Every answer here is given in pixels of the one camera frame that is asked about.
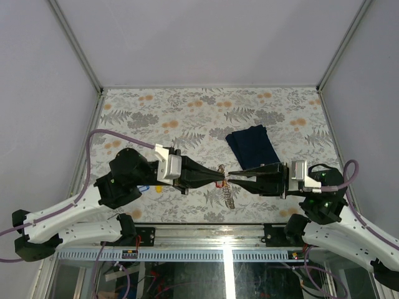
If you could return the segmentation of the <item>metal keyring with yellow handle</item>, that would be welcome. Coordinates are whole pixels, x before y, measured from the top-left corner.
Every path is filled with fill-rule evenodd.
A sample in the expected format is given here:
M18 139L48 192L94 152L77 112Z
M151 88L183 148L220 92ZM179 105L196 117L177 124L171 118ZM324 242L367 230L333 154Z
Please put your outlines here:
M223 181L225 182L225 186L223 188L219 188L219 189L222 189L224 203L228 209L234 210L235 203L234 203L231 187L229 186L227 179L224 179Z

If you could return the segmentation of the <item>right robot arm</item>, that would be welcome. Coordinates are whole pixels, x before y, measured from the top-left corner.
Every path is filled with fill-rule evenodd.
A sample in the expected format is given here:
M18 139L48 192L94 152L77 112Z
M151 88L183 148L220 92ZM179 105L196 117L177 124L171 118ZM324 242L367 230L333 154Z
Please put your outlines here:
M274 163L233 171L231 184L267 197L303 197L302 214L293 214L284 228L290 245L314 245L344 257L372 273L375 280L398 290L398 239L381 230L353 207L345 178L326 164L314 171L306 160Z

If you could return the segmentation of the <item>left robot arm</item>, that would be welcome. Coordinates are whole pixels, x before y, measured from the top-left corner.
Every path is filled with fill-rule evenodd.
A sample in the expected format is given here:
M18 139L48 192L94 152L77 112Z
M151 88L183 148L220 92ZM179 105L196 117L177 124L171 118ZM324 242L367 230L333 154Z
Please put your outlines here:
M132 148L119 151L109 163L108 174L50 208L12 213L19 237L15 253L25 262L35 262L64 247L87 244L138 246L132 216L120 213L105 221L86 222L94 214L116 211L138 199L141 186L172 186L186 195L189 189L222 181L224 175L182 156L180 151L157 145L155 161L148 161Z

